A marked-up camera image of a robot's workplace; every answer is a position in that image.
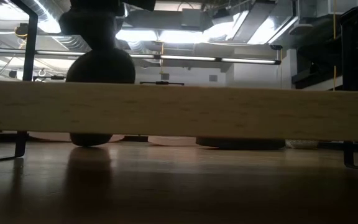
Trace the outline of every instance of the air duct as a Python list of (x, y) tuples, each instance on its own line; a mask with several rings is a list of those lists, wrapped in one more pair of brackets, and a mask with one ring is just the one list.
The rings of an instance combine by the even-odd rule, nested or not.
[[(128, 41), (129, 48), (133, 54), (142, 54), (142, 55), (153, 55), (154, 52), (147, 49), (143, 41)], [(160, 63), (160, 60), (157, 59), (144, 59), (150, 63)]]
[[(39, 16), (39, 27), (44, 32), (60, 32), (58, 18), (63, 10), (51, 0), (22, 0)], [(90, 50), (88, 44), (78, 35), (52, 37), (70, 51), (87, 52)]]

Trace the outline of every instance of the fluorescent light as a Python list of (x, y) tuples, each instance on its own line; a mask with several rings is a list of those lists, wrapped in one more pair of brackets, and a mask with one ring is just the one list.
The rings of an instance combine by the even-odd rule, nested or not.
[(226, 40), (233, 39), (236, 33), (239, 31), (241, 25), (244, 23), (244, 20), (247, 18), (249, 11), (244, 11), (241, 14), (237, 13), (233, 16), (235, 21), (233, 29), (227, 34)]
[(256, 30), (248, 44), (264, 44), (274, 35), (275, 24), (273, 19), (267, 18)]
[(153, 59), (154, 55), (131, 54), (132, 58)]
[(161, 55), (161, 59), (174, 59), (174, 60), (200, 60), (200, 61), (215, 61), (214, 57), (192, 57), (192, 56), (176, 56), (176, 55)]
[(196, 44), (203, 38), (202, 32), (192, 32), (183, 30), (165, 30), (161, 33), (160, 40), (173, 44)]
[(208, 30), (204, 31), (203, 38), (204, 41), (208, 41), (212, 38), (218, 38), (222, 37), (224, 35), (227, 35), (232, 31), (234, 22), (223, 22), (221, 24), (216, 24), (215, 26), (212, 26)]
[(0, 20), (2, 21), (28, 21), (29, 15), (15, 5), (0, 4)]
[(24, 54), (25, 50), (21, 49), (0, 49), (0, 53), (7, 53), (7, 54)]
[(153, 30), (120, 30), (116, 37), (127, 42), (157, 40), (157, 35)]
[(276, 63), (274, 60), (259, 60), (259, 59), (246, 59), (246, 58), (222, 58), (222, 62), (232, 62), (232, 63), (259, 63), (273, 65)]
[(52, 50), (36, 50), (35, 54), (79, 57), (81, 55), (84, 55), (85, 53), (83, 53), (83, 52), (62, 52), (62, 51), (52, 51)]
[(277, 38), (279, 38), (281, 35), (284, 34), (285, 31), (287, 31), (296, 21), (298, 21), (298, 16), (295, 16), (280, 32), (278, 32), (276, 35), (274, 35), (268, 43), (273, 43)]

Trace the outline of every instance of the wooden floor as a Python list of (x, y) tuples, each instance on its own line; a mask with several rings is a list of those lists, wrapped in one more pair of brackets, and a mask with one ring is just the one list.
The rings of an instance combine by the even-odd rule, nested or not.
[(30, 143), (0, 162), (0, 223), (358, 223), (358, 170), (329, 150)]

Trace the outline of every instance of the wooden board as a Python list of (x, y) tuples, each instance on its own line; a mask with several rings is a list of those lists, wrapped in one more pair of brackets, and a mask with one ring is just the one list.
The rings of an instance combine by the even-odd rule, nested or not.
[(358, 141), (358, 92), (0, 82), (0, 129)]

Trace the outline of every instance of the black furniture leg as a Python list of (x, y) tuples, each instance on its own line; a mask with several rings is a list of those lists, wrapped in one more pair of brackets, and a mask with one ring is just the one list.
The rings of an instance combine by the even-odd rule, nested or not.
[(343, 158), (346, 167), (358, 169), (358, 166), (354, 165), (354, 148), (353, 142), (344, 142)]
[[(23, 68), (23, 81), (32, 81), (32, 72), (34, 67), (35, 42), (37, 40), (38, 15), (21, 0), (11, 0), (17, 7), (21, 8), (30, 17), (29, 30), (27, 33), (27, 43), (25, 46), (25, 58)], [(16, 135), (16, 146), (14, 156), (0, 158), (0, 161), (15, 159), (25, 154), (25, 144), (27, 142), (27, 131), (18, 131)]]
[[(341, 26), (342, 28), (342, 77), (343, 77), (343, 90), (344, 91), (357, 91), (358, 90), (358, 78), (355, 75), (353, 65), (353, 29), (350, 22), (345, 22)], [(343, 158), (344, 164), (348, 168), (358, 169), (358, 166), (354, 165), (354, 150), (355, 145), (352, 141), (346, 141), (343, 144)]]

